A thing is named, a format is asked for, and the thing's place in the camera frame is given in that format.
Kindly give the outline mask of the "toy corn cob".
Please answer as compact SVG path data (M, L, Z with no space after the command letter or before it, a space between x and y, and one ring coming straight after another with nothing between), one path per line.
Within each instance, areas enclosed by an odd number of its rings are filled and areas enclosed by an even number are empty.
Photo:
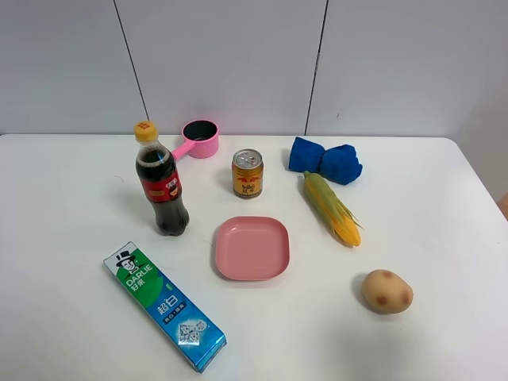
M336 196L321 175L304 171L303 176L305 196L332 233L348 247L360 246L360 225L349 208Z

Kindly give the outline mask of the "Darlie toothpaste box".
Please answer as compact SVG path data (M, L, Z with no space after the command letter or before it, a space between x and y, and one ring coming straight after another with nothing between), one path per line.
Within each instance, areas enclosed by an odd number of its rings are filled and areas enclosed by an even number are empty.
M103 260L118 282L202 373L227 344L217 327L133 242Z

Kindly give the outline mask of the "blue folded towel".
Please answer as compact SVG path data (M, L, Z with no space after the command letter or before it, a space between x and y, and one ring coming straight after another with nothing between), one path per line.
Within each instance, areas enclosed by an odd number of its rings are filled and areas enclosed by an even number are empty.
M359 162L356 149L349 144L325 149L317 143L296 137L291 147L288 169L301 173L318 173L334 183L346 186L360 177L363 165Z

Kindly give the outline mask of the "pink square plate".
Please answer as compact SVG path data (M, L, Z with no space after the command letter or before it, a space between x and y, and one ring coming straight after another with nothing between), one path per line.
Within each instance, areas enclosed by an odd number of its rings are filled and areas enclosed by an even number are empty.
M281 275L289 263L287 228L272 217L232 217L218 228L215 265L227 279L269 280Z

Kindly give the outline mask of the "pink toy saucepan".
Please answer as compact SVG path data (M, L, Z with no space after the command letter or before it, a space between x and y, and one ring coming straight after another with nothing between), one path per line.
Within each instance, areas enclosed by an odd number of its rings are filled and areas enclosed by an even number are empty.
M207 120L191 121L183 126L183 143L172 151L175 160L185 155L195 159L206 159L213 156L219 148L218 127Z

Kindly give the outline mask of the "toy potato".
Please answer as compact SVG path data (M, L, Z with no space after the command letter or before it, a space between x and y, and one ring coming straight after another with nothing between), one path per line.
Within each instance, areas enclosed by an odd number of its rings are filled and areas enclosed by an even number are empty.
M367 304L381 314L398 314L412 304L410 285L392 271L378 269L366 275L361 292Z

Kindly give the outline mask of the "cola bottle yellow cap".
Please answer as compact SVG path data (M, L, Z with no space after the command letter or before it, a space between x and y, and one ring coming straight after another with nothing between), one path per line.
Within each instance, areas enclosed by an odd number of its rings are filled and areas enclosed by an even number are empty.
M183 189L175 158L160 143L158 129L151 121L136 123L133 131L140 144L136 171L145 197L154 209L156 225L163 235L180 236L190 218L183 205Z

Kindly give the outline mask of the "gold energy drink can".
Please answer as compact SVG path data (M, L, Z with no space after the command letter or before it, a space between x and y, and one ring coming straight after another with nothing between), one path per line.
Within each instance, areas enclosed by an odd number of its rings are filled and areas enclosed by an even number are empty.
M262 193L264 162L255 149L241 149L233 155L232 174L233 192L239 198L255 198Z

